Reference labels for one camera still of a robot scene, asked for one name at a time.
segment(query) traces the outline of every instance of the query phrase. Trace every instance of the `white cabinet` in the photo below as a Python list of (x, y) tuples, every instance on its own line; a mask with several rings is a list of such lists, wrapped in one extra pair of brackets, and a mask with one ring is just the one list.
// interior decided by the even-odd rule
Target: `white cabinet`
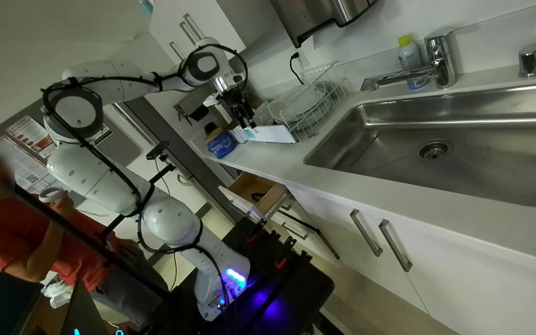
[(179, 64), (194, 51), (186, 23), (194, 23), (201, 36), (240, 53), (264, 36), (278, 23), (274, 19), (266, 0), (157, 0), (149, 31)]
[[(536, 259), (369, 205), (358, 211), (384, 254), (354, 232), (343, 200), (291, 189), (341, 250), (343, 263), (458, 334), (536, 334)], [(397, 259), (412, 267), (402, 271)]]
[[(391, 248), (378, 241), (378, 218), (361, 209), (345, 207), (331, 200), (315, 196), (313, 192), (300, 189), (289, 189), (289, 192), (313, 217), (311, 224), (317, 226), (331, 243), (331, 246), (341, 256), (343, 265), (354, 269), (361, 276), (372, 280), (374, 284), (425, 312), (425, 306), (421, 304), (408, 276), (398, 267)], [(363, 226), (365, 233), (369, 235), (367, 239), (376, 241), (376, 245), (382, 248), (382, 254), (376, 256), (369, 246), (367, 239), (361, 235), (358, 224), (352, 218), (354, 213), (358, 213), (356, 220), (359, 226)]]
[(536, 334), (536, 259), (415, 220), (391, 220), (430, 315), (458, 334)]

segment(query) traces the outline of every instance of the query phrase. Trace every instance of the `faucet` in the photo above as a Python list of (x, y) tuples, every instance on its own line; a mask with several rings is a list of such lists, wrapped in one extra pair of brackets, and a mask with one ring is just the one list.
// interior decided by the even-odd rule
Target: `faucet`
[(452, 86), (456, 83), (456, 70), (454, 70), (454, 58), (451, 51), (451, 36), (452, 36), (451, 31), (443, 31), (425, 40), (430, 64), (419, 70), (365, 79), (361, 84), (361, 92), (367, 92), (367, 90), (376, 92), (382, 86), (406, 83), (406, 81), (421, 79), (421, 77), (436, 79), (438, 88)]

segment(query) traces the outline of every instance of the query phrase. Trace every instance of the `cabinet door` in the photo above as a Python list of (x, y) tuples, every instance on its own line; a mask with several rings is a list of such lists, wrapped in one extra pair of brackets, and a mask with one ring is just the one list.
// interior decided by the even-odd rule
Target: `cabinet door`
[(244, 42), (216, 0), (157, 0), (149, 31), (171, 58), (175, 53), (186, 58), (194, 51), (194, 44), (186, 34), (190, 27), (183, 27), (186, 17), (190, 17), (201, 38), (214, 38), (229, 49), (244, 51)]
[(382, 254), (376, 256), (361, 235), (358, 224), (363, 226), (371, 239), (376, 239), (378, 228), (372, 224), (378, 220), (372, 215), (320, 198), (313, 192), (298, 189), (289, 191), (296, 202), (300, 202), (300, 205), (315, 217), (315, 224), (320, 226), (320, 232), (341, 254), (341, 263), (425, 312), (425, 306), (419, 300), (412, 282), (398, 267), (387, 245), (380, 243), (378, 246), (382, 248)]
[(203, 36), (214, 38), (218, 44), (238, 53), (246, 49), (218, 0), (177, 0), (175, 4), (179, 6), (183, 17), (192, 17), (194, 25)]
[(186, 58), (186, 51), (181, 51), (181, 45), (186, 44), (186, 36), (181, 32), (179, 27), (181, 21), (183, 14), (177, 3), (173, 0), (155, 3), (155, 14), (149, 25), (149, 32), (175, 66), (179, 66), (183, 58)]
[(536, 334), (536, 259), (426, 224), (391, 218), (430, 315), (458, 334)]

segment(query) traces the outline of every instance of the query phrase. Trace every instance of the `white countertop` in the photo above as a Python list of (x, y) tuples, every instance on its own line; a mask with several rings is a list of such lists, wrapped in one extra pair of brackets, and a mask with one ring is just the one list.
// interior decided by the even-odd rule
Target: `white countertop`
[[(503, 86), (536, 84), (536, 79), (523, 81), (518, 70), (495, 70), (462, 77), (443, 94), (490, 90)], [(281, 185), (328, 194), (341, 204), (365, 204), (400, 217), (415, 218), (443, 230), (458, 232), (510, 250), (536, 256), (536, 207), (510, 205), (464, 194), (452, 194), (415, 185), (352, 176), (304, 165), (305, 157), (324, 140), (326, 135), (359, 103), (389, 101), (408, 98), (404, 86), (350, 96), (328, 120), (317, 137), (296, 146), (244, 144), (229, 157), (216, 161), (272, 179)], [(412, 98), (439, 96), (439, 90), (412, 94)]]

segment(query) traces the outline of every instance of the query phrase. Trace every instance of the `bottle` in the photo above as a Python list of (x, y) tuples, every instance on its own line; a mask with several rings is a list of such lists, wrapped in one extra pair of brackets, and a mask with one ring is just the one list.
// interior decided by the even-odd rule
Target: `bottle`
[[(423, 68), (419, 45), (413, 42), (412, 36), (398, 38), (398, 60), (402, 70), (406, 71)], [(430, 79), (426, 77), (406, 81), (408, 88), (413, 92), (425, 88), (428, 83)]]

